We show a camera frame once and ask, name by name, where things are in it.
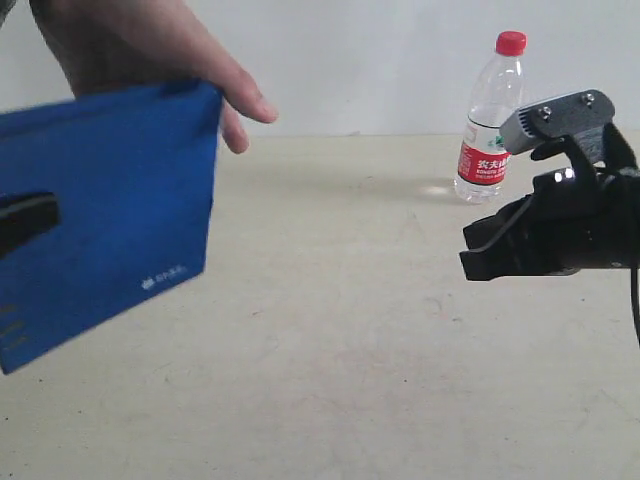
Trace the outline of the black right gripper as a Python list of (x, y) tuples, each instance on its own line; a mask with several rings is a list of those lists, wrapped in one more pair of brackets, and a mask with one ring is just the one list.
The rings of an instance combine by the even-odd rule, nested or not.
[[(561, 199), (548, 185), (472, 222), (462, 230), (468, 250), (459, 253), (466, 279), (562, 277), (638, 265), (634, 183), (621, 172), (602, 172), (587, 193)], [(514, 245), (492, 243), (507, 236)]]

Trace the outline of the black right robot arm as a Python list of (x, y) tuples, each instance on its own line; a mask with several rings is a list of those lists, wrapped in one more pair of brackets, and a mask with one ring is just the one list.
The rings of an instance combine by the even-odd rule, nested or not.
[(585, 185), (561, 170), (534, 190), (463, 228), (469, 281), (569, 276), (639, 266), (639, 179), (599, 169)]

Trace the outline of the person's open hand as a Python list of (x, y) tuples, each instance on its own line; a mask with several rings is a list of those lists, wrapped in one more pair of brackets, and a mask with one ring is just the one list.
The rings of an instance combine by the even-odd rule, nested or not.
[(276, 107), (183, 1), (33, 1), (36, 25), (76, 96), (200, 78), (224, 95), (221, 133), (235, 154), (243, 118), (271, 124)]

